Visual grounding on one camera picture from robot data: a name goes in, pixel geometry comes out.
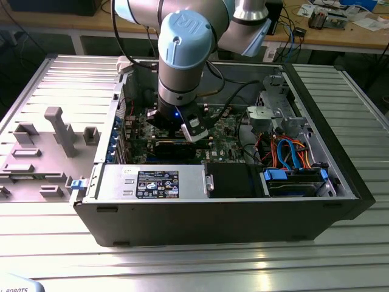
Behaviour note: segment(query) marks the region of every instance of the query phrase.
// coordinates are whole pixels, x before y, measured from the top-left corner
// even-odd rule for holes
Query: blue box
[[[373,11],[375,6],[377,5],[377,0],[339,0],[341,5],[359,5],[365,7],[369,11]]]

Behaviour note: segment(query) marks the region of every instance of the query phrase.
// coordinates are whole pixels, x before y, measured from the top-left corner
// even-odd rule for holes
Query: motherboard
[[[205,107],[206,115],[221,108]],[[160,130],[146,120],[146,113],[127,116],[123,126],[126,158],[129,164],[204,164],[244,163],[236,131],[242,113],[229,108],[207,138],[195,144],[185,140],[183,132]]]

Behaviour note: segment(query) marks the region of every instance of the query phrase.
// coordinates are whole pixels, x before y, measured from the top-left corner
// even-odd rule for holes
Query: sticker
[[[139,199],[179,198],[178,172],[138,172],[136,197]]]
[[[136,173],[139,171],[139,167],[123,167],[122,168],[122,174],[123,175],[136,175]]]

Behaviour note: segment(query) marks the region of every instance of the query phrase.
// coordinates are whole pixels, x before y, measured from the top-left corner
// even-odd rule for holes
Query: ur logo
[[[202,21],[191,18],[188,15],[181,14],[180,17],[176,20],[175,24],[183,29],[187,29],[189,33],[195,34],[200,26],[202,25]]]

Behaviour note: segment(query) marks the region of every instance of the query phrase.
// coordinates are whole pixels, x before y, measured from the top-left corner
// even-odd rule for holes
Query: computer case
[[[283,7],[282,0],[267,0],[266,8],[269,11],[269,19],[272,21],[272,24],[267,31],[267,35],[274,35],[275,29],[277,28],[278,19],[280,18],[281,11]]]
[[[102,0],[9,0],[13,11],[94,16]]]

